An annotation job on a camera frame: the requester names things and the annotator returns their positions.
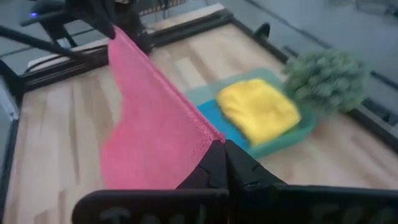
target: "teal plastic bin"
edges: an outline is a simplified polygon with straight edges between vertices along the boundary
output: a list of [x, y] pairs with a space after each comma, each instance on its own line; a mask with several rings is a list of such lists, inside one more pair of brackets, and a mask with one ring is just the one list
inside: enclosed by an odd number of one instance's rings
[[[234, 84], [241, 80], [251, 80], [254, 78], [261, 78], [273, 85], [275, 88], [285, 93], [293, 102], [296, 102], [291, 94], [284, 89], [283, 82], [276, 77], [276, 75], [268, 69], [256, 69], [249, 73], [236, 75], [231, 78], [220, 80], [216, 83], [198, 87], [185, 92], [185, 96], [195, 105], [200, 106], [207, 101], [214, 100], [219, 91], [223, 88]], [[266, 156], [280, 149], [289, 147], [291, 145], [301, 142], [315, 127], [317, 118], [311, 110], [297, 103], [296, 107], [299, 109], [302, 116], [301, 121], [296, 127], [287, 131], [276, 139], [267, 141], [263, 144], [250, 147], [247, 152], [255, 159]]]

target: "wooden surface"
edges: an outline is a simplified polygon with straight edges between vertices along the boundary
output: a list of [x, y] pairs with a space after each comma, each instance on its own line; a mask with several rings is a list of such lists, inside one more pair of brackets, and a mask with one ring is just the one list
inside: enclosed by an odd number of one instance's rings
[[[155, 27], [193, 19], [216, 5]], [[181, 91], [282, 64], [232, 25], [155, 49], [154, 63]], [[5, 223], [69, 223], [74, 204], [103, 189], [100, 149], [120, 117], [108, 67], [25, 95]], [[398, 188], [398, 158], [349, 118], [320, 122], [304, 142], [259, 160], [290, 184]]]

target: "green plush toy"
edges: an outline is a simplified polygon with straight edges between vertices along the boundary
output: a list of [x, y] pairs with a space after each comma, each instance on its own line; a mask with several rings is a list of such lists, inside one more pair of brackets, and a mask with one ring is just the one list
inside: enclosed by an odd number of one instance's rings
[[285, 87], [293, 97], [316, 113], [348, 111], [364, 99], [369, 70], [349, 53], [335, 50], [314, 52], [297, 58], [283, 71]]

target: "yellow cloth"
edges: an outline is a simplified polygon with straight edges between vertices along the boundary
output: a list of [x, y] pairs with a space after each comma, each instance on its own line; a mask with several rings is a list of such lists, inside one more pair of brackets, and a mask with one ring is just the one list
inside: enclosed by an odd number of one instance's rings
[[240, 81], [224, 88], [218, 93], [217, 102], [252, 146], [280, 136], [301, 120], [295, 105], [262, 79]]

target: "pink towel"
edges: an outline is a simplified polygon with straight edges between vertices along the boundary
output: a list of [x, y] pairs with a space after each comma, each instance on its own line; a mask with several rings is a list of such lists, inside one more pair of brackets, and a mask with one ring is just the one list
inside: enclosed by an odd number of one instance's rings
[[109, 189], [175, 189], [213, 140], [224, 141], [119, 28], [109, 64], [123, 96], [122, 118], [101, 155]]

